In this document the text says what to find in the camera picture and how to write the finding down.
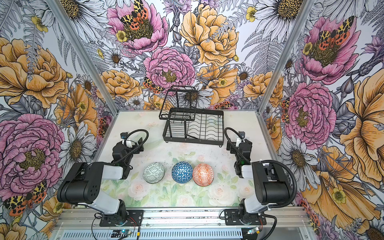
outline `wire rack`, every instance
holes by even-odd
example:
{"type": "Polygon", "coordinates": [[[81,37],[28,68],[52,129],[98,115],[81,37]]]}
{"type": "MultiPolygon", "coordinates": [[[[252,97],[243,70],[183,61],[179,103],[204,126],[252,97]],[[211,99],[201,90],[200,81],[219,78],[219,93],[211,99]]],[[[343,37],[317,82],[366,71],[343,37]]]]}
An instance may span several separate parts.
{"type": "Polygon", "coordinates": [[[198,91],[191,86],[172,86],[166,93],[159,118],[194,121],[198,91]]]}

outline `leaf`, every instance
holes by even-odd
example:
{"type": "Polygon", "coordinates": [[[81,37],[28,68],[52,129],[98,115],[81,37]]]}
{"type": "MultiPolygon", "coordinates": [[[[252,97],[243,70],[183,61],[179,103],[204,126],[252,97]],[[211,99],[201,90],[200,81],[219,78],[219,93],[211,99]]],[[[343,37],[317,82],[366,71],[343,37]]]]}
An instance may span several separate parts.
{"type": "Polygon", "coordinates": [[[131,180],[135,179],[139,175],[139,172],[132,175],[131,180]]]}
{"type": "MultiPolygon", "coordinates": [[[[6,103],[9,102],[9,99],[11,99],[12,97],[10,96],[5,96],[4,97],[4,100],[6,103]]],[[[16,103],[13,103],[13,104],[9,104],[9,106],[19,112],[19,113],[29,113],[29,106],[28,106],[28,100],[26,99],[26,97],[24,96],[21,96],[20,100],[16,103]]]]}
{"type": "MultiPolygon", "coordinates": [[[[352,103],[352,105],[355,103],[355,100],[354,99],[349,99],[347,100],[346,102],[350,102],[352,103]]],[[[351,119],[355,116],[354,113],[351,113],[349,110],[348,110],[348,107],[347,107],[347,103],[344,102],[341,107],[339,108],[339,110],[337,111],[337,114],[336,114],[336,119],[340,119],[340,120],[348,120],[348,119],[351,119]]]]}
{"type": "Polygon", "coordinates": [[[224,182],[224,178],[223,178],[223,175],[221,175],[221,173],[218,173],[218,174],[217,174],[217,177],[218,177],[222,182],[224,182]]]}

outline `floral wall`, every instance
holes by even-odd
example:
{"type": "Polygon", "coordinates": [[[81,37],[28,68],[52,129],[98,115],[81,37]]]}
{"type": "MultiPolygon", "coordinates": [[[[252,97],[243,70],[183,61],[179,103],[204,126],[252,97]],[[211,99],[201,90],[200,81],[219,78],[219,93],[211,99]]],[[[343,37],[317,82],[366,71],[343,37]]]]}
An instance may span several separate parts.
{"type": "Polygon", "coordinates": [[[46,240],[71,207],[57,188],[93,160],[112,115],[44,1],[0,12],[0,236],[46,240]]]}
{"type": "Polygon", "coordinates": [[[315,7],[262,115],[317,238],[384,239],[384,1],[315,7]]]}

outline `dish rack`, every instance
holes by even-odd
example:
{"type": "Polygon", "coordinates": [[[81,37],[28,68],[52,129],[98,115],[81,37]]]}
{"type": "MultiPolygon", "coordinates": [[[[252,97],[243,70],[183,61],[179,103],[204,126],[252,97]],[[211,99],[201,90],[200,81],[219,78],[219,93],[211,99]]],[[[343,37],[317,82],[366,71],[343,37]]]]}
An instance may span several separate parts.
{"type": "Polygon", "coordinates": [[[172,86],[166,93],[159,118],[167,120],[165,142],[224,144],[224,112],[197,109],[198,91],[190,86],[172,86]]]}

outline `pink peony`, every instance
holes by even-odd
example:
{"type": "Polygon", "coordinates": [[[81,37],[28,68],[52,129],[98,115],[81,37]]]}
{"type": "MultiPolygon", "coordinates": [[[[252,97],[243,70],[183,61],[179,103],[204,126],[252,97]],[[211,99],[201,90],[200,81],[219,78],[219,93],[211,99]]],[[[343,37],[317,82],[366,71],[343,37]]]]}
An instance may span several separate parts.
{"type": "Polygon", "coordinates": [[[0,123],[0,197],[30,193],[42,181],[52,187],[61,176],[64,134],[51,120],[24,114],[0,123]]]}
{"type": "Polygon", "coordinates": [[[195,81],[192,60],[188,55],[169,47],[157,49],[143,64],[147,70],[147,78],[153,84],[163,87],[163,92],[171,86],[191,85],[195,81]]]}
{"type": "Polygon", "coordinates": [[[138,30],[125,28],[120,18],[125,15],[132,15],[134,4],[128,7],[123,4],[123,8],[116,6],[107,9],[108,24],[111,34],[117,34],[117,42],[124,46],[123,54],[129,57],[140,55],[143,52],[150,52],[159,46],[164,46],[168,40],[168,23],[166,17],[161,18],[153,4],[151,6],[143,0],[144,8],[148,10],[148,19],[140,24],[138,30]]]}
{"type": "Polygon", "coordinates": [[[321,83],[300,83],[290,98],[287,135],[299,138],[308,149],[321,147],[336,123],[336,113],[331,106],[331,93],[321,83]]]}
{"type": "Polygon", "coordinates": [[[339,28],[343,22],[330,22],[329,18],[319,18],[307,35],[304,43],[303,54],[296,63],[296,70],[313,81],[322,81],[329,85],[341,78],[355,63],[358,54],[353,54],[360,31],[356,30],[356,18],[349,29],[350,36],[341,45],[334,45],[325,50],[319,49],[319,33],[332,32],[339,28]]]}

